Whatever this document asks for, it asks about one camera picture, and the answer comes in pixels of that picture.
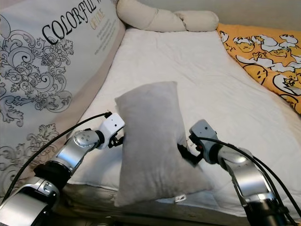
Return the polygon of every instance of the white bed sheet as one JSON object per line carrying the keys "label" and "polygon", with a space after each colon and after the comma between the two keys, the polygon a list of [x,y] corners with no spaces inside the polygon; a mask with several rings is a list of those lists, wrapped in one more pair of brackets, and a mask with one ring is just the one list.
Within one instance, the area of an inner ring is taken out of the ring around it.
{"label": "white bed sheet", "polygon": [[[114,98],[157,81],[178,82],[187,135],[195,122],[206,119],[220,140],[250,150],[270,166],[301,205],[301,118],[247,75],[227,54],[217,32],[128,29],[103,87],[81,120],[107,110],[116,112]],[[81,128],[97,129],[101,121],[95,119]],[[121,147],[93,150],[69,183],[117,191],[121,158]],[[179,204],[244,216],[227,172],[203,160],[200,165],[213,189],[190,194]],[[279,193],[297,218],[285,193],[281,189]],[[101,202],[101,194],[93,196]]]}

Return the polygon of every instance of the decorative pillow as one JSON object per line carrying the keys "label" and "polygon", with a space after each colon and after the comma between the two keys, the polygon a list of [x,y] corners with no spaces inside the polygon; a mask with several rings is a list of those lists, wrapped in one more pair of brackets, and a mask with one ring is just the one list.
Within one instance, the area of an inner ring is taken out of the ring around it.
{"label": "decorative pillow", "polygon": [[136,0],[119,0],[117,14],[125,23],[155,32],[185,31],[183,22],[171,11],[152,8]]}
{"label": "decorative pillow", "polygon": [[177,148],[186,136],[176,82],[140,86],[116,103],[126,123],[116,206],[209,189],[199,166]]}
{"label": "decorative pillow", "polygon": [[224,24],[217,30],[246,72],[301,114],[301,32]]}
{"label": "decorative pillow", "polygon": [[125,33],[113,2],[1,1],[0,200],[23,163],[74,125],[102,86]]}
{"label": "decorative pillow", "polygon": [[177,11],[174,12],[190,32],[211,32],[218,25],[218,16],[211,11]]}

